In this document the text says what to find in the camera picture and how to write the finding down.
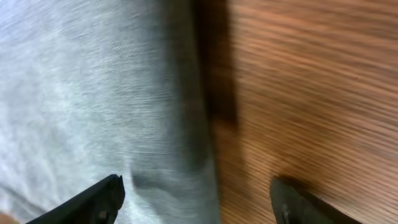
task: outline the gray fabric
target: gray fabric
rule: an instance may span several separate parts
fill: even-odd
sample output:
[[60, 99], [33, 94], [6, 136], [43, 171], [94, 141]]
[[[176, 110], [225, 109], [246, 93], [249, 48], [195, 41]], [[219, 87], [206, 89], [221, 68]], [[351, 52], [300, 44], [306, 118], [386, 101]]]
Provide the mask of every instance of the gray fabric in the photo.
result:
[[190, 1], [0, 0], [0, 211], [111, 173], [116, 223], [218, 223]]

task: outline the wood grain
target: wood grain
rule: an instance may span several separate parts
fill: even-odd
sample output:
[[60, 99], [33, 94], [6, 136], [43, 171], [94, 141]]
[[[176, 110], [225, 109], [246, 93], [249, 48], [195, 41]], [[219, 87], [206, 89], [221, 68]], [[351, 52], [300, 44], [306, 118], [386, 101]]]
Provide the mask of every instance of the wood grain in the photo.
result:
[[398, 223], [398, 2], [202, 0], [223, 223], [274, 223], [274, 175]]

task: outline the gray pants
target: gray pants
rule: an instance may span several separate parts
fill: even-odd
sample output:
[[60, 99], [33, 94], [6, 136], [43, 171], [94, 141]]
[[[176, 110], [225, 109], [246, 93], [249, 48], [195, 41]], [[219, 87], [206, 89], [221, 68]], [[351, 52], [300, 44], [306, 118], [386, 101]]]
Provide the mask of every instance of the gray pants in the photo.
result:
[[111, 173], [116, 223], [219, 223], [188, 0], [0, 1], [0, 211]]

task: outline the wooden floor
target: wooden floor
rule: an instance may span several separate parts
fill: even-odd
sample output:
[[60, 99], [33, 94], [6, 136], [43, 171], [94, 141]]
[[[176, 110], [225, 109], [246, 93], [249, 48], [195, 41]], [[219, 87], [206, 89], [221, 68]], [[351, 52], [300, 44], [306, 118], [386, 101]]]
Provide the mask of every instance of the wooden floor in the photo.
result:
[[274, 175], [363, 223], [398, 223], [398, 2], [197, 9], [223, 223], [274, 223]]

